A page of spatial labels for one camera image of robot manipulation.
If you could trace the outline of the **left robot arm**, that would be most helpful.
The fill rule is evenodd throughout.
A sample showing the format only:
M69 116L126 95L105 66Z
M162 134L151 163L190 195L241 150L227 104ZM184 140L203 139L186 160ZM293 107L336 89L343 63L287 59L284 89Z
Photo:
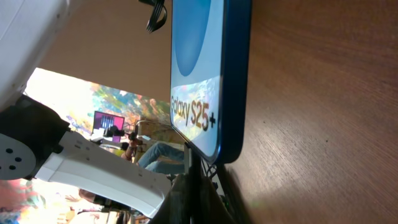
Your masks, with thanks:
M159 218L167 213L172 186L165 175L105 151L24 94L71 5L1 2L1 178L73 185Z

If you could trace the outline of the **blue Galaxy smartphone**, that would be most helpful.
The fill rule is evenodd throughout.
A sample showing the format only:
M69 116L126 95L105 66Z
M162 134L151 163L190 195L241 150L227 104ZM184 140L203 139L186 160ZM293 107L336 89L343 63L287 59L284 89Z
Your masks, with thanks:
M243 148L251 14L251 0L172 4L170 121L210 164Z

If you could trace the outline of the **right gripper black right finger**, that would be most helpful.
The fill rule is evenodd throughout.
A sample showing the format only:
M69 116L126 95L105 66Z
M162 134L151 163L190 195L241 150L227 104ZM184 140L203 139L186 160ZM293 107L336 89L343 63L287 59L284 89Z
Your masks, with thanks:
M203 211L205 223L219 224L251 224L252 219L239 190L234 172L228 170L224 165L216 166L215 175L220 181L224 195L220 195L212 181L205 177L206 181L205 200Z

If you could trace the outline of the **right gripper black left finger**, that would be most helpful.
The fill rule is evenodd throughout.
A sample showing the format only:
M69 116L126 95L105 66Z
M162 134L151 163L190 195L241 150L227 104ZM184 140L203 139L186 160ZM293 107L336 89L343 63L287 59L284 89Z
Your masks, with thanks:
M192 178L188 174L179 175L157 212L157 224L190 224L191 199Z

